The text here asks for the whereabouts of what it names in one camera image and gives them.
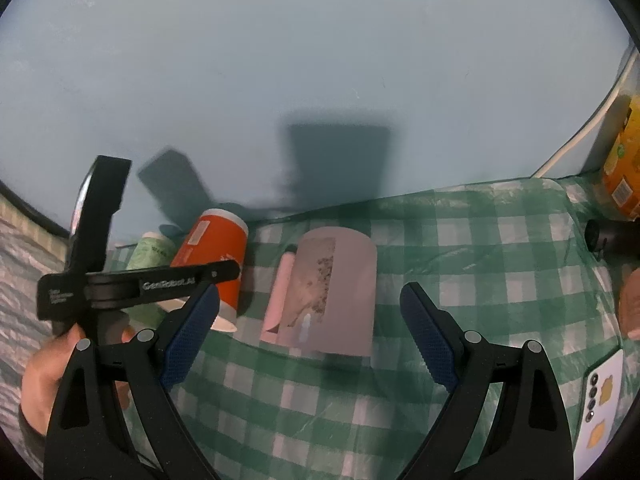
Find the left hand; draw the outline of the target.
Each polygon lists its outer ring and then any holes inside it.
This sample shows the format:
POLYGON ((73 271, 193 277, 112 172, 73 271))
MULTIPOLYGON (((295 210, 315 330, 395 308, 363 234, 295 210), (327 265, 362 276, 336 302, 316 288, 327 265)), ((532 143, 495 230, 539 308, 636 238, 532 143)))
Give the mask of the left hand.
POLYGON ((65 334, 47 340, 26 364, 21 410, 28 426, 40 436, 47 434, 58 386, 76 344, 85 336, 74 324, 65 334))

